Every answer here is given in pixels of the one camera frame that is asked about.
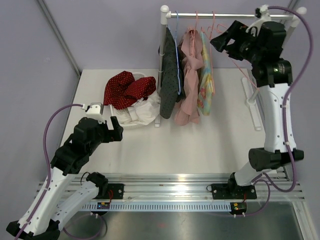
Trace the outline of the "pink hanger of red skirt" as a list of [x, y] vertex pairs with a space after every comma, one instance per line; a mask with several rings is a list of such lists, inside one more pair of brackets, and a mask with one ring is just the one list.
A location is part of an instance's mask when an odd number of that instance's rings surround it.
[[208, 26], [207, 28], [201, 27], [200, 31], [204, 33], [208, 38], [211, 38], [214, 33], [221, 34], [226, 29], [227, 27], [224, 26], [223, 24], [218, 24], [217, 26], [211, 25], [211, 26]]

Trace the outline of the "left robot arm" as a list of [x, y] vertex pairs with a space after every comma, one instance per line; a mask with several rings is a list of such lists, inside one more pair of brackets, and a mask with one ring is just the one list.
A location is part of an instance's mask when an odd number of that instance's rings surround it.
[[66, 223], [89, 200], [107, 196], [108, 179], [99, 172], [88, 175], [83, 185], [62, 204], [59, 201], [69, 184], [100, 144], [120, 142], [123, 127], [115, 116], [112, 129], [106, 121], [83, 117], [73, 133], [55, 151], [50, 163], [50, 175], [34, 202], [20, 220], [12, 221], [6, 231], [22, 240], [56, 240]]

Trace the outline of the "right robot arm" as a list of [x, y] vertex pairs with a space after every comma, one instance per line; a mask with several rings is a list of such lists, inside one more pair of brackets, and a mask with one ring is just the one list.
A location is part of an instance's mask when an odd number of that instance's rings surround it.
[[293, 85], [292, 66], [281, 58], [286, 38], [285, 26], [265, 21], [260, 27], [247, 26], [235, 20], [210, 43], [218, 51], [226, 51], [235, 60], [246, 60], [252, 66], [262, 98], [264, 110], [264, 146], [251, 148], [248, 163], [232, 173], [225, 189], [232, 198], [239, 198], [267, 171], [304, 159], [304, 151], [297, 149], [290, 113], [290, 93]]

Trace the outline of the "red polka dot skirt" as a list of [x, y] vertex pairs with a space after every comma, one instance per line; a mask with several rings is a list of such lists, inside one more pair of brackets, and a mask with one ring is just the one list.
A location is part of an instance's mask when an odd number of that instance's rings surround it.
[[153, 76], [135, 80], [132, 72], [122, 71], [106, 83], [103, 105], [111, 105], [117, 110], [123, 110], [138, 100], [147, 100], [155, 91], [156, 79]]

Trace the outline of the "yellow blue tie-dye skirt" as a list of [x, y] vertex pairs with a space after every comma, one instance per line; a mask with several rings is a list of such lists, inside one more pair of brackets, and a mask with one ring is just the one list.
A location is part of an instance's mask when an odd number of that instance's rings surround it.
[[202, 40], [201, 56], [203, 66], [200, 70], [197, 107], [204, 116], [209, 116], [211, 113], [212, 99], [215, 94], [212, 51], [210, 48], [207, 48], [206, 40], [208, 37], [203, 31], [200, 32], [200, 37]]

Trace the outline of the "pink pleated skirt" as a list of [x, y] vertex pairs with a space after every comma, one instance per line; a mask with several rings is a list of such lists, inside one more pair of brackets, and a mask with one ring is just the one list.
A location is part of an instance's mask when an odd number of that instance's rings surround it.
[[193, 28], [188, 28], [182, 37], [180, 50], [183, 55], [182, 66], [184, 74], [184, 92], [185, 99], [179, 103], [179, 109], [174, 116], [174, 121], [179, 126], [184, 126], [189, 122], [199, 123], [200, 115], [197, 107], [199, 94], [199, 76], [198, 70], [204, 65], [201, 51], [203, 43], [198, 31], [195, 33], [195, 57], [191, 55], [192, 37], [191, 31]]

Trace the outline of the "white ruffled skirt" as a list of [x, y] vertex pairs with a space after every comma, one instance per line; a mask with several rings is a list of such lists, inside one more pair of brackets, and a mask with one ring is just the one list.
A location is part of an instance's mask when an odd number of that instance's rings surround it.
[[124, 129], [135, 129], [149, 125], [160, 114], [161, 98], [155, 91], [147, 97], [142, 98], [133, 105], [117, 110], [110, 107], [111, 115], [116, 116], [118, 122]]

